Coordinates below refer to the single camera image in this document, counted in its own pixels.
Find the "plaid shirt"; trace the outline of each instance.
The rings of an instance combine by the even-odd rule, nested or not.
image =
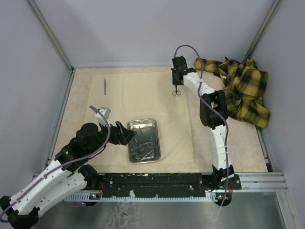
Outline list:
[[[249,59],[245,64],[228,58],[225,58],[224,63],[205,59],[202,61],[203,70],[222,79],[229,115],[239,121],[266,127],[270,116],[267,108],[263,106],[267,72],[259,71],[255,61]],[[201,69],[198,59],[195,69]]]

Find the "robotic arm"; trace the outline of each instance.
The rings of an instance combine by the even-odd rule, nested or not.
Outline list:
[[[196,95],[199,95],[204,101],[213,107],[224,119],[228,118],[227,105],[225,95],[222,90],[216,91],[207,83],[200,79],[197,71],[194,68],[188,68],[186,60],[183,56],[173,58],[173,85],[184,85],[188,87]],[[213,110],[207,107],[200,101],[200,120],[204,126],[209,127],[211,132],[211,139],[213,143],[213,175],[216,177],[218,183],[226,180],[226,151],[225,151],[225,126],[224,122]],[[234,177],[234,169],[228,157],[229,177]]]
[[[107,108],[101,108],[99,112],[106,118],[110,114]],[[94,123],[84,124],[76,132],[76,137],[62,148],[38,177],[14,196],[4,196],[0,199],[0,207],[8,216],[8,222],[13,228],[33,227],[39,217],[66,196],[97,185],[98,173],[92,166],[84,165],[92,157],[81,159],[99,150],[107,139],[108,130],[105,127],[105,120],[99,113],[95,117],[100,123],[100,131]],[[116,122],[116,126],[108,123],[107,125],[110,126],[108,142],[111,144],[125,146],[136,135],[134,131],[125,129],[120,122]]]

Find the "beige mat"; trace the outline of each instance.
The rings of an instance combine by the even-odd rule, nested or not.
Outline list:
[[[107,89],[104,95],[103,84]],[[92,77],[86,122],[97,124],[89,105],[111,109],[109,122],[120,121],[124,126],[131,120],[154,118],[158,125],[161,159],[145,164],[156,165],[191,163],[194,161],[192,132],[186,91],[172,96],[172,77],[169,72],[94,75]],[[135,166],[128,160],[126,146],[108,144],[105,151],[90,161],[94,167]]]

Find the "scissors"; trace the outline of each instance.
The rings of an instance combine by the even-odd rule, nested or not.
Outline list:
[[[176,90],[173,91],[172,95],[176,96],[176,95],[181,95],[181,91],[178,91],[177,85],[175,85]]]

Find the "crumpled fabric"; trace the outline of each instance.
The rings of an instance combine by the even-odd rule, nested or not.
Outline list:
[[[254,60],[245,64],[225,58],[225,62],[205,60],[203,70],[222,79],[229,116],[250,122],[264,128],[268,124],[270,112],[263,105],[268,73],[257,69]],[[195,69],[200,70],[197,59]]]

